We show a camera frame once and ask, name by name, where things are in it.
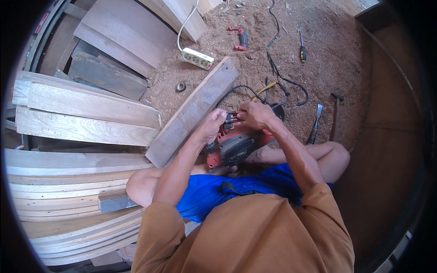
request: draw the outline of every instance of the blue shorts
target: blue shorts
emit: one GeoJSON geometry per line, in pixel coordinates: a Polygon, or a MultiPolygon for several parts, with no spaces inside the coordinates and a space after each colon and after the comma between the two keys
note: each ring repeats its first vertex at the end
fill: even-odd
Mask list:
{"type": "Polygon", "coordinates": [[[244,193],[277,194],[300,206],[303,194],[288,163],[279,164],[256,175],[241,177],[198,174],[190,176],[188,187],[176,209],[184,219],[200,223],[209,212],[230,198],[244,193]],[[235,192],[223,185],[232,185],[235,192]]]}

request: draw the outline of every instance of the electrical outlet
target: electrical outlet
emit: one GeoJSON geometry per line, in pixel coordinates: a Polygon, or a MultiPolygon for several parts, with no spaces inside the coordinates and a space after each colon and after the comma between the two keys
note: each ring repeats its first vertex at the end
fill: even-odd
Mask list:
{"type": "Polygon", "coordinates": [[[182,59],[186,62],[192,63],[195,66],[201,67],[205,70],[211,68],[214,58],[207,56],[203,53],[197,52],[191,48],[184,48],[182,50],[182,59]]]}

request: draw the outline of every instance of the hand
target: hand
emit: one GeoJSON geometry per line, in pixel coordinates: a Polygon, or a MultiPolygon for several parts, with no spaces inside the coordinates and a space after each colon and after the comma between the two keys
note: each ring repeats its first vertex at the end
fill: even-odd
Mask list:
{"type": "Polygon", "coordinates": [[[253,129],[268,129],[268,125],[280,120],[269,105],[261,102],[246,102],[240,106],[240,109],[246,113],[238,113],[237,118],[246,121],[246,124],[253,129]]]}
{"type": "Polygon", "coordinates": [[[219,132],[220,125],[226,120],[226,111],[220,108],[215,109],[203,120],[194,132],[203,146],[214,142],[219,132]]]}

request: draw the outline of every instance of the forearm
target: forearm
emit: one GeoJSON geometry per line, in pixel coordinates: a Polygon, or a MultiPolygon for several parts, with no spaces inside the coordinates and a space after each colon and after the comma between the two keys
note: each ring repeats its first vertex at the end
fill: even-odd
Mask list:
{"type": "Polygon", "coordinates": [[[269,123],[268,130],[275,136],[284,151],[296,183],[303,194],[317,183],[324,183],[316,159],[279,119],[269,123]]]}
{"type": "Polygon", "coordinates": [[[172,206],[179,203],[187,189],[191,170],[202,149],[202,141],[197,138],[196,134],[193,134],[159,178],[152,203],[163,202],[172,206]]]}

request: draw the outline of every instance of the sawdust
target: sawdust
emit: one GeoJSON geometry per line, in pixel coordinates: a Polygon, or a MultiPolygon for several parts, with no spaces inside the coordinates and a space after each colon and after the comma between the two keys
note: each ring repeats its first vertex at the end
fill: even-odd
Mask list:
{"type": "MultiPolygon", "coordinates": [[[[230,10],[226,13],[221,12],[226,7],[225,2],[209,11],[204,17],[208,32],[201,36],[198,43],[181,41],[180,46],[215,58],[215,64],[225,56],[231,56],[240,73],[235,85],[246,84],[258,91],[264,87],[266,77],[269,82],[279,80],[273,75],[266,55],[266,47],[276,35],[277,29],[267,8],[272,4],[270,0],[245,2],[247,6],[238,9],[240,15],[236,15],[235,1],[231,1],[230,10]],[[236,31],[229,31],[228,26],[246,29],[246,52],[234,50],[234,45],[239,43],[239,37],[236,31]]],[[[318,103],[324,107],[316,144],[329,140],[335,104],[330,93],[338,93],[345,98],[341,103],[339,142],[346,149],[351,149],[354,145],[364,120],[369,92],[367,79],[363,76],[363,70],[366,71],[362,68],[362,57],[368,56],[362,53],[359,27],[353,17],[360,11],[346,0],[336,3],[327,0],[276,1],[272,9],[279,21],[280,34],[270,47],[269,53],[283,77],[303,85],[309,94],[305,105],[295,106],[305,99],[304,93],[289,83],[285,85],[291,98],[284,106],[284,123],[302,142],[306,141],[311,131],[318,103]],[[307,49],[305,64],[300,62],[298,56],[298,21],[302,25],[307,49]]],[[[176,48],[151,73],[150,78],[155,79],[154,85],[148,89],[142,100],[146,98],[161,111],[162,126],[165,126],[208,73],[209,71],[182,62],[176,48]],[[180,81],[187,84],[187,89],[183,92],[175,90],[180,81]]],[[[240,88],[230,94],[220,107],[228,111],[237,110],[240,104],[252,97],[250,90],[240,88]]],[[[284,99],[284,93],[279,87],[274,87],[269,90],[268,97],[270,103],[278,102],[284,99]]]]}

